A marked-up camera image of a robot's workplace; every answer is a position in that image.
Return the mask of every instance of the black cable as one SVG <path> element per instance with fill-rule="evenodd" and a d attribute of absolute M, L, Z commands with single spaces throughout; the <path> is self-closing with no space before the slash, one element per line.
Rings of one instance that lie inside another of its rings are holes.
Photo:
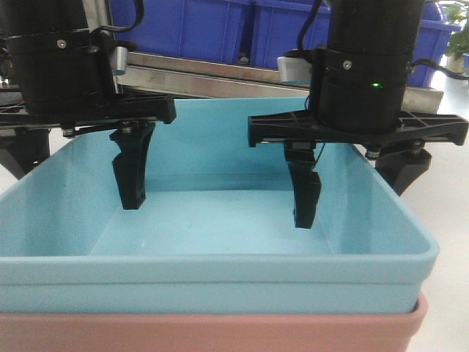
<path fill-rule="evenodd" d="M 96 28 L 93 32 L 108 31 L 108 32 L 113 32 L 113 33 L 123 33 L 123 32 L 129 32 L 135 27 L 137 27 L 144 19 L 144 15 L 145 15 L 144 0 L 133 0 L 133 4 L 135 5 L 136 18 L 132 26 L 123 26 L 123 27 L 100 26 Z"/>
<path fill-rule="evenodd" d="M 316 165 L 317 165 L 317 163 L 320 162 L 322 152 L 324 151 L 324 147 L 325 147 L 325 143 L 322 143 L 322 147 L 321 147 L 320 153 L 318 154 L 318 156 L 317 156 L 317 158 L 316 158 Z"/>
<path fill-rule="evenodd" d="M 443 72 L 446 76 L 452 79 L 458 79 L 460 81 L 469 81 L 469 76 L 464 76 L 461 73 L 455 73 L 453 71 L 450 71 L 447 68 L 440 66 L 439 64 L 437 64 L 435 61 L 431 59 L 418 59 L 411 64 L 412 67 L 415 67 L 417 65 L 428 66 L 432 68 L 433 70 Z"/>
<path fill-rule="evenodd" d="M 301 57 L 303 57 L 307 62 L 310 64 L 314 64 L 313 59 L 308 55 L 308 53 L 305 51 L 303 47 L 303 40 L 305 38 L 306 32 L 308 31 L 309 27 L 314 22 L 314 19 L 317 16 L 317 13 L 320 10 L 321 6 L 321 0 L 314 0 L 313 7 L 311 8 L 311 12 L 309 13 L 308 18 L 306 19 L 306 22 L 303 24 L 303 27 L 301 27 L 300 32 L 298 33 L 298 39 L 297 39 L 297 47 L 298 47 L 298 52 L 300 53 Z"/>

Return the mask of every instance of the bin floor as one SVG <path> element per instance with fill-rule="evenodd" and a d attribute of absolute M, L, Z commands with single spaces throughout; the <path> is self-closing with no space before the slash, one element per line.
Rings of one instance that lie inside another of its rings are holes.
<path fill-rule="evenodd" d="M 91 255 L 330 254 L 320 219 L 295 229 L 285 190 L 147 191 L 118 209 Z"/>

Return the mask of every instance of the metal rail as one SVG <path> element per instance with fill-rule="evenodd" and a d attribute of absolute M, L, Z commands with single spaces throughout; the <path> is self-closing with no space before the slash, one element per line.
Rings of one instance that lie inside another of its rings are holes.
<path fill-rule="evenodd" d="M 155 54 L 131 53 L 129 68 L 117 82 L 131 89 L 171 92 L 194 98 L 306 97 L 308 87 L 279 83 L 276 70 L 225 65 Z M 402 110 L 435 114 L 443 92 L 408 87 Z"/>

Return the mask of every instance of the blue crate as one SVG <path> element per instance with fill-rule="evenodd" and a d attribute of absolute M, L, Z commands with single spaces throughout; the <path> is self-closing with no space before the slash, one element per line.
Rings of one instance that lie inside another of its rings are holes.
<path fill-rule="evenodd" d="M 460 32 L 461 27 L 448 24 L 444 9 L 436 3 L 425 5 L 424 16 L 418 33 L 413 59 L 431 59 L 440 62 L 453 32 Z M 430 87 L 435 71 L 426 66 L 418 66 L 409 76 L 407 85 Z"/>
<path fill-rule="evenodd" d="M 298 32 L 310 11 L 310 0 L 256 0 L 251 64 L 276 69 L 277 57 L 296 48 Z M 460 27 L 447 24 L 443 8 L 436 3 L 425 5 L 422 18 L 414 60 L 426 57 L 439 62 L 451 33 Z M 327 43 L 329 20 L 330 11 L 323 5 L 305 36 L 305 48 Z M 433 72 L 428 67 L 418 67 L 410 75 L 408 85 L 429 87 Z"/>
<path fill-rule="evenodd" d="M 251 0 L 148 0 L 145 17 L 118 39 L 135 42 L 152 54 L 237 63 Z M 114 24 L 126 26 L 135 18 L 133 2 L 111 0 Z"/>
<path fill-rule="evenodd" d="M 251 65 L 277 69 L 277 58 L 296 48 L 298 32 L 311 11 L 311 1 L 257 0 Z M 305 48 L 328 41 L 330 10 L 321 6 L 306 32 Z"/>
<path fill-rule="evenodd" d="M 303 98 L 179 100 L 122 210 L 108 133 L 78 137 L 0 197 L 0 312 L 398 313 L 438 248 L 348 144 L 328 144 L 311 230 L 295 229 L 281 144 L 247 116 Z"/>

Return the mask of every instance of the green plant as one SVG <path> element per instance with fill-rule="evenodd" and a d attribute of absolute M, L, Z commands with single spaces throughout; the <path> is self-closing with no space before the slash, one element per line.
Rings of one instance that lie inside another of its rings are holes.
<path fill-rule="evenodd" d="M 445 7 L 445 10 L 450 23 L 462 26 L 461 32 L 452 34 L 445 54 L 459 59 L 463 54 L 469 53 L 469 2 L 456 1 Z"/>

